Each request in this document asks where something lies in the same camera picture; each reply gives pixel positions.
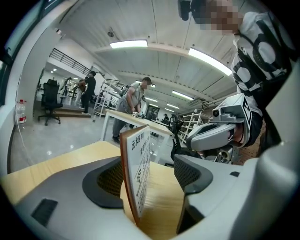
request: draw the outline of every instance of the office chair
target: office chair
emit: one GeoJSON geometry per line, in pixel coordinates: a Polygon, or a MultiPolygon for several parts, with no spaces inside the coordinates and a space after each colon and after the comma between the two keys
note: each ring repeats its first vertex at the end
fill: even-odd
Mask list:
{"type": "Polygon", "coordinates": [[[193,150],[190,150],[188,148],[182,148],[179,142],[179,137],[178,137],[178,131],[181,129],[181,126],[183,124],[182,119],[178,119],[175,114],[172,114],[172,117],[170,118],[170,123],[172,125],[171,132],[174,134],[175,140],[172,139],[173,141],[173,148],[171,151],[171,159],[174,161],[174,155],[175,154],[183,154],[183,155],[188,155],[191,157],[195,158],[201,158],[201,156],[193,150]]]}
{"type": "Polygon", "coordinates": [[[61,108],[62,103],[57,103],[57,93],[59,90],[59,86],[57,82],[49,79],[47,83],[43,84],[44,86],[44,93],[42,94],[42,103],[41,106],[45,107],[45,115],[38,116],[37,120],[39,121],[40,118],[46,118],[45,126],[48,126],[48,120],[50,118],[58,120],[58,124],[60,124],[60,118],[54,116],[54,110],[56,108],[61,108]]]}

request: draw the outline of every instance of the railing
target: railing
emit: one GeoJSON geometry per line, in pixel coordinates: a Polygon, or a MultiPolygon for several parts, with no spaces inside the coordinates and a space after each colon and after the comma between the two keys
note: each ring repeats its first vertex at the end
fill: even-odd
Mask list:
{"type": "Polygon", "coordinates": [[[67,56],[63,52],[57,50],[56,48],[53,48],[52,52],[50,53],[50,57],[52,57],[60,62],[63,62],[64,64],[70,66],[71,68],[76,69],[77,71],[79,71],[85,75],[88,75],[90,73],[90,70],[87,67],[85,67],[81,63],[77,62],[73,58],[70,58],[69,56],[67,56]]]}
{"type": "Polygon", "coordinates": [[[108,84],[110,84],[112,82],[112,85],[114,85],[116,87],[122,88],[124,86],[124,84],[120,80],[105,78],[105,82],[108,84]]]}

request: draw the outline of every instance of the black mesh panel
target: black mesh panel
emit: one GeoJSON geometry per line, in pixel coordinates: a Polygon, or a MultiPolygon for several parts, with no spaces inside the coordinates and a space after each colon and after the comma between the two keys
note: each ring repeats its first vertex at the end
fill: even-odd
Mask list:
{"type": "Polygon", "coordinates": [[[174,174],[182,190],[186,185],[196,181],[201,176],[199,170],[177,158],[174,159],[174,174]]]}
{"type": "Polygon", "coordinates": [[[119,197],[123,182],[123,171],[121,162],[105,170],[98,176],[97,184],[106,192],[119,197]]]}

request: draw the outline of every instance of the tiled floor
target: tiled floor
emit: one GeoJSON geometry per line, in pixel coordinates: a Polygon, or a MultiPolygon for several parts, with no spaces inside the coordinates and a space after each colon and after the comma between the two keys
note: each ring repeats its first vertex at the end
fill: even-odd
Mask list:
{"type": "MultiPolygon", "coordinates": [[[[90,118],[61,118],[61,124],[56,120],[49,120],[48,126],[45,126],[45,120],[37,121],[37,116],[42,114],[39,110],[35,110],[31,126],[25,126],[21,129],[21,133],[18,128],[15,129],[11,151],[12,172],[84,147],[99,141],[101,137],[104,117],[97,117],[95,123],[90,118]]],[[[105,140],[119,146],[112,141],[113,118],[110,118],[108,124],[105,140]]],[[[155,151],[159,145],[158,139],[152,137],[151,150],[155,151]]],[[[163,161],[172,162],[170,158],[172,146],[170,139],[162,152],[163,161]]]]}

